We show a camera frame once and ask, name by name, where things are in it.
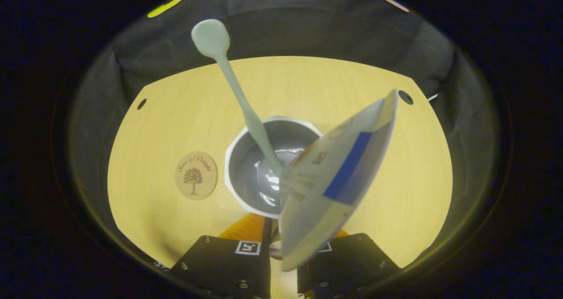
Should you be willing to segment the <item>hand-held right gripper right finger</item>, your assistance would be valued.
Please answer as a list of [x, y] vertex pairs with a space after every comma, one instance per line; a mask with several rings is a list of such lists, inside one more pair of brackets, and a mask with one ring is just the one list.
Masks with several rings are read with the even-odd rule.
[[297, 291], [306, 299], [363, 299], [400, 267], [366, 233], [328, 241], [297, 269]]

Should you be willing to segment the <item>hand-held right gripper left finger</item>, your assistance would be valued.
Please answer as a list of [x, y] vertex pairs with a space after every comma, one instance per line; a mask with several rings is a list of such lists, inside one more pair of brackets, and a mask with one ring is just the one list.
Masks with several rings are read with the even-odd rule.
[[272, 225], [250, 213], [217, 236], [202, 235], [170, 273], [222, 299], [269, 299]]

